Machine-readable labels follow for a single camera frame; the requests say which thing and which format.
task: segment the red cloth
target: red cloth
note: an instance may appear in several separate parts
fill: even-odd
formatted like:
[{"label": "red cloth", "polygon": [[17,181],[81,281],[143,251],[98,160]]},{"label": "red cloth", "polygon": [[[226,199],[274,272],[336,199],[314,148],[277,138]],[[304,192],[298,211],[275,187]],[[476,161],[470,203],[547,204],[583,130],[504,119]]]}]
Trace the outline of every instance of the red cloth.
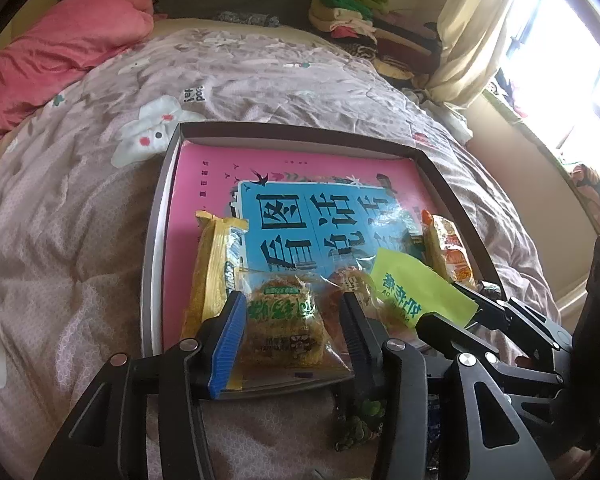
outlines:
[{"label": "red cloth", "polygon": [[332,38],[358,38],[358,34],[351,27],[340,25],[331,31]]},{"label": "red cloth", "polygon": [[378,56],[381,60],[385,56],[398,60],[416,74],[432,74],[440,64],[437,56],[426,56],[414,48],[384,38],[378,38]]},{"label": "red cloth", "polygon": [[152,0],[63,0],[0,51],[0,138],[90,69],[147,37]]}]

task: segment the curtain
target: curtain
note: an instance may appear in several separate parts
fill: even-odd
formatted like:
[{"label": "curtain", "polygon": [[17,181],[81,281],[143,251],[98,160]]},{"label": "curtain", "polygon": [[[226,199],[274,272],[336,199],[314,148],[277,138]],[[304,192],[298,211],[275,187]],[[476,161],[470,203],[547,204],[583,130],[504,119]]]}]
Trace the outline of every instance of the curtain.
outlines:
[{"label": "curtain", "polygon": [[447,0],[438,19],[440,67],[427,91],[433,101],[467,108],[498,71],[509,43],[512,0]]}]

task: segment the pink blanket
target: pink blanket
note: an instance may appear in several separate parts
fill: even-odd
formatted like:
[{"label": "pink blanket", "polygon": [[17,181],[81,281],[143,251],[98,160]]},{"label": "pink blanket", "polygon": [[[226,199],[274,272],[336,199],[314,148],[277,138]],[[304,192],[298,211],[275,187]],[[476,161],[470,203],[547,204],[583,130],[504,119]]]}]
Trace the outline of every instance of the pink blanket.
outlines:
[{"label": "pink blanket", "polygon": [[63,0],[0,51],[0,138],[90,69],[147,37],[151,0]]}]

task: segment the blue gripper pad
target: blue gripper pad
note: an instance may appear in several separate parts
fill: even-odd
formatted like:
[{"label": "blue gripper pad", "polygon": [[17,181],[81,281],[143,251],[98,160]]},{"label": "blue gripper pad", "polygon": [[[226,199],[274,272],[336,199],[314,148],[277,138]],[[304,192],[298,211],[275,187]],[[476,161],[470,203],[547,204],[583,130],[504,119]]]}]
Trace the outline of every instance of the blue gripper pad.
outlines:
[{"label": "blue gripper pad", "polygon": [[235,356],[247,321],[247,298],[244,294],[234,290],[226,300],[219,318],[218,321],[224,321],[224,325],[211,356],[211,374],[208,382],[211,399],[218,398],[234,368]]}]

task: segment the bedspread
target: bedspread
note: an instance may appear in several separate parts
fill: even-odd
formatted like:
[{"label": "bedspread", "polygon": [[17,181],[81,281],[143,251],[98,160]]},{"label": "bedspread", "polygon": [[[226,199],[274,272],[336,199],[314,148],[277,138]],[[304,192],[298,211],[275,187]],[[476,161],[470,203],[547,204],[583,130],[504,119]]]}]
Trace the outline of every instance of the bedspread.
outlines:
[{"label": "bedspread", "polygon": [[[480,163],[365,60],[257,34],[187,29],[103,63],[18,128],[0,160],[0,460],[30,479],[107,357],[139,355],[152,197],[178,120],[299,124],[424,150],[482,237],[510,296],[554,319],[536,249]],[[485,334],[511,358],[515,349]],[[216,477],[369,475],[373,445],[336,453],[328,390],[205,404]],[[159,478],[155,415],[148,425]]]}]

